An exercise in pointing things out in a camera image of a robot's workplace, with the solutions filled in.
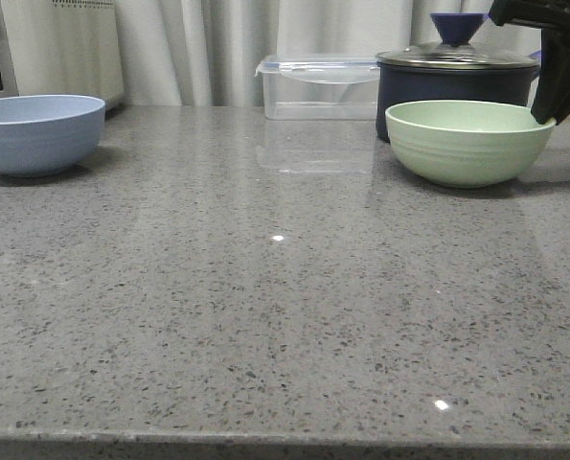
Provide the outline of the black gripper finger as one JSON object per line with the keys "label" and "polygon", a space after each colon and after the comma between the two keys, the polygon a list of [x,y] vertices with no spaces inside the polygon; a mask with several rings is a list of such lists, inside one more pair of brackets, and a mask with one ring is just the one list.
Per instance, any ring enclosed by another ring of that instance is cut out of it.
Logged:
{"label": "black gripper finger", "polygon": [[539,124],[570,115],[570,32],[543,29],[541,68],[531,113]]}

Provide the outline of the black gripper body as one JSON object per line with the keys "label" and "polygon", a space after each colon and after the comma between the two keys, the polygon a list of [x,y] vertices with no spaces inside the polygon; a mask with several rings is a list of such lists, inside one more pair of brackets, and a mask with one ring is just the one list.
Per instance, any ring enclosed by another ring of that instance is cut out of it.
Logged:
{"label": "black gripper body", "polygon": [[489,18],[497,26],[513,24],[570,33],[570,1],[495,0]]}

